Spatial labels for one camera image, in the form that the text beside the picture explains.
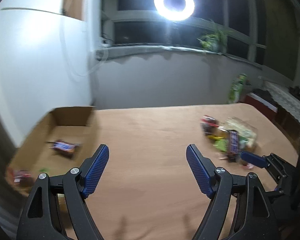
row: blue gripper pad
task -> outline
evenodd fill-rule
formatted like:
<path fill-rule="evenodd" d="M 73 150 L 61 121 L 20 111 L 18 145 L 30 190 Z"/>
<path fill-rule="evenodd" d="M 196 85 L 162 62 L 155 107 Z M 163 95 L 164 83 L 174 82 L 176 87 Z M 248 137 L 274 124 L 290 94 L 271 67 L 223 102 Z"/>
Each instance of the blue gripper pad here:
<path fill-rule="evenodd" d="M 186 150 L 186 158 L 201 192 L 212 198 L 214 191 L 211 187 L 211 177 L 190 145 Z"/>
<path fill-rule="evenodd" d="M 84 189 L 82 190 L 82 197 L 86 199 L 90 194 L 94 193 L 100 177 L 106 167 L 109 160 L 109 148 L 104 145 L 103 148 L 98 153 L 97 158 L 91 165 L 87 175 L 84 177 Z"/>
<path fill-rule="evenodd" d="M 251 152 L 242 152 L 240 154 L 240 158 L 246 161 L 247 163 L 251 163 L 259 168 L 266 168 L 268 166 L 267 161 Z"/>

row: table surface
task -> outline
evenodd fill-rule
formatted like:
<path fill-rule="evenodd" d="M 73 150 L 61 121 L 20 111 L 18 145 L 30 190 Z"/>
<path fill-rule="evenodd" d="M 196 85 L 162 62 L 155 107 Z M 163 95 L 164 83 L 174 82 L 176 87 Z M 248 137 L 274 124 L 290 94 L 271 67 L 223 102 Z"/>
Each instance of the table surface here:
<path fill-rule="evenodd" d="M 273 152 L 296 164 L 297 153 L 288 139 L 246 104 L 97 111 L 96 147 L 107 144 L 110 158 L 87 205 L 105 240 L 192 239 L 210 201 L 200 192 L 186 161 L 186 147 L 192 143 L 215 166 L 243 176 L 253 171 L 266 191 L 275 188 L 266 170 L 247 171 L 218 159 L 218 151 L 201 131 L 205 114 L 219 121 L 231 116 L 242 119 L 258 129 L 257 154 Z M 229 232 L 234 208 L 232 197 L 220 238 Z M 67 232 L 76 239 L 73 229 Z"/>

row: ring light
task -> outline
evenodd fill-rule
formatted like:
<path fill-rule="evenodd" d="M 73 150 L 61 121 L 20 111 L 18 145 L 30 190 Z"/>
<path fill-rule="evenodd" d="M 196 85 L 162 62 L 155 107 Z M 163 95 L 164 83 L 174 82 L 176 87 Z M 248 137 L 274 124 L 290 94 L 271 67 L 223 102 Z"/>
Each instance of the ring light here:
<path fill-rule="evenodd" d="M 164 0 L 154 0 L 158 13 L 171 21 L 182 21 L 189 18 L 194 12 L 194 1 L 185 0 L 186 6 L 182 12 L 171 11 L 164 6 Z"/>

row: window sill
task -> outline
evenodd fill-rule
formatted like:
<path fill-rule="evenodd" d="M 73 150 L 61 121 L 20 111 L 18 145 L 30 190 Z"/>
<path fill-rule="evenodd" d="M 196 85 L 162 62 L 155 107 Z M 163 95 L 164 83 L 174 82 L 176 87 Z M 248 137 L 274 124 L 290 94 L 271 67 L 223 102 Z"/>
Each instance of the window sill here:
<path fill-rule="evenodd" d="M 244 62 L 249 65 L 252 65 L 260 70 L 262 70 L 262 65 L 251 62 L 247 59 L 240 58 L 231 54 L 227 53 L 220 53 L 220 52 L 212 52 L 203 49 L 193 49 L 193 48 L 185 48 L 185 47 L 178 47 L 178 46 L 164 46 L 164 45 L 122 45 L 122 46 L 114 46 L 107 49 L 109 52 L 109 56 L 107 60 L 112 60 L 120 57 L 138 55 L 138 54 L 148 54 L 148 53 L 160 53 L 164 51 L 176 51 L 176 52 L 191 52 L 197 54 L 204 54 L 204 55 L 223 55 L 228 57 L 232 60 Z M 96 59 L 100 61 L 102 59 L 104 49 L 96 50 Z"/>

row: cardboard box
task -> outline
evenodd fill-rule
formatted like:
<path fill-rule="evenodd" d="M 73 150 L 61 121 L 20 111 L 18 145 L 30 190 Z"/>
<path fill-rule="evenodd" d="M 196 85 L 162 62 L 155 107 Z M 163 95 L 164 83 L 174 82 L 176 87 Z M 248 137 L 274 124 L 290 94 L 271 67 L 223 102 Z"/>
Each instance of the cardboard box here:
<path fill-rule="evenodd" d="M 22 195 L 30 189 L 21 189 L 13 183 L 11 171 L 29 171 L 34 180 L 42 173 L 62 175 L 79 167 L 95 152 L 98 125 L 93 107 L 62 107 L 47 113 L 29 133 L 6 170 L 6 180 Z M 73 158 L 67 158 L 52 149 L 52 143 L 62 140 L 80 144 Z"/>

